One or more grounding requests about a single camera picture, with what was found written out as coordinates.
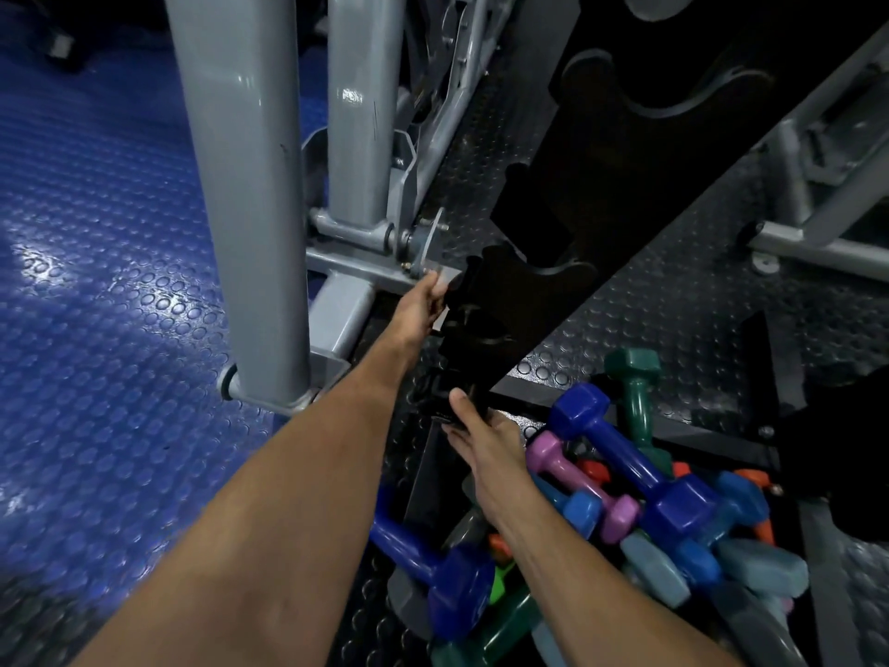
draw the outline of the hand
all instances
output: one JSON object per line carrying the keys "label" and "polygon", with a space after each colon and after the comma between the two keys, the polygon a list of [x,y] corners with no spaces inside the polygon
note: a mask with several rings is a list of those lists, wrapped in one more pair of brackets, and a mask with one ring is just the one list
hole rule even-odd
{"label": "hand", "polygon": [[514,498],[529,487],[536,491],[525,464],[521,433],[513,421],[494,410],[485,422],[460,389],[452,390],[448,400],[466,429],[446,424],[442,430],[447,434],[451,447],[472,469],[476,498],[484,516],[504,533],[507,530],[504,520]]}
{"label": "hand", "polygon": [[398,302],[381,339],[403,352],[408,367],[417,362],[419,350],[445,307],[447,283],[430,271]]}

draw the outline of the right arm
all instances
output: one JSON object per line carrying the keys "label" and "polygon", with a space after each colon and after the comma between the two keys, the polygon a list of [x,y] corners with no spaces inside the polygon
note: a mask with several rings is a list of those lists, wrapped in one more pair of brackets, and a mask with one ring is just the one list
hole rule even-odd
{"label": "right arm", "polygon": [[485,423],[461,391],[451,408],[465,430],[445,427],[472,468],[476,497],[512,549],[531,594],[572,665],[738,667],[716,643],[631,585],[538,491],[518,426]]}

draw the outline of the left arm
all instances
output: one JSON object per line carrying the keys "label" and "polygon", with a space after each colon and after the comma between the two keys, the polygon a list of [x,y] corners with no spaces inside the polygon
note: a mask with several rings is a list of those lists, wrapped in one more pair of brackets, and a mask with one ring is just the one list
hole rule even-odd
{"label": "left arm", "polygon": [[324,664],[398,387],[444,287],[430,274],[402,299],[362,362],[244,464],[75,667]]}

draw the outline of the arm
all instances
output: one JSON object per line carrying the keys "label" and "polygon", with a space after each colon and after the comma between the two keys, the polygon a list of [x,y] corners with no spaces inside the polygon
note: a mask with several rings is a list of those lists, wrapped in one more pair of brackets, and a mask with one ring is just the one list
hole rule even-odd
{"label": "arm", "polygon": [[451,407],[466,430],[448,439],[472,468],[476,497],[513,551],[562,655],[573,665],[737,667],[713,641],[628,583],[550,506],[525,465],[518,427],[489,426],[460,391]]}
{"label": "arm", "polygon": [[244,464],[75,667],[324,664],[398,386],[441,307],[437,280],[409,292],[362,362]]}

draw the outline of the blue rubber floor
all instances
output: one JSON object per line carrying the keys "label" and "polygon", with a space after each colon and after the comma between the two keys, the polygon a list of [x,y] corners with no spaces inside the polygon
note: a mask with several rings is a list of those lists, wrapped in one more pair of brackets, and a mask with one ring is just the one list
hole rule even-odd
{"label": "blue rubber floor", "polygon": [[[227,323],[168,42],[82,74],[0,6],[0,664],[69,661],[268,437]],[[326,57],[301,64],[302,129]]]}

